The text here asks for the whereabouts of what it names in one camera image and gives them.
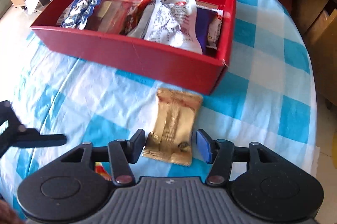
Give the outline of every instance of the candy wrapper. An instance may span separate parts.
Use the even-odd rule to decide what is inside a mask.
[[[144,39],[202,54],[195,35],[195,0],[156,0]]]
[[[127,35],[133,38],[144,39],[153,10],[155,8],[158,9],[159,5],[161,5],[161,0],[152,0],[144,9],[138,25]]]
[[[202,8],[206,10],[215,11],[217,16],[215,16],[208,27],[208,48],[217,49],[217,42],[221,32],[222,18],[223,18],[223,10],[209,8],[206,6],[197,5],[197,8]]]
[[[191,131],[202,103],[200,95],[159,88],[158,116],[146,140],[143,156],[189,166],[192,163]]]
[[[195,23],[195,33],[200,43],[203,54],[206,54],[208,42],[209,26],[217,15],[216,11],[204,9],[197,6],[197,22]]]
[[[140,17],[146,6],[149,4],[151,0],[138,0],[137,5],[133,5],[132,9],[129,10],[128,16],[125,22],[125,30],[123,34],[128,34],[131,30],[133,30],[137,24],[139,23]]]
[[[89,30],[103,33],[124,34],[127,17],[136,12],[141,0],[104,0],[97,13],[90,18]]]

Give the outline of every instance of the white snack bag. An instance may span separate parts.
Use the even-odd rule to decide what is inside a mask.
[[[144,39],[202,54],[196,19],[195,0],[162,0],[154,6]]]

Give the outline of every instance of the red box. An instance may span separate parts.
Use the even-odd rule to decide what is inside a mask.
[[[216,57],[168,45],[90,30],[60,28],[56,22],[73,0],[53,0],[31,25],[53,51],[210,94],[227,70],[236,0],[197,0],[224,10]]]

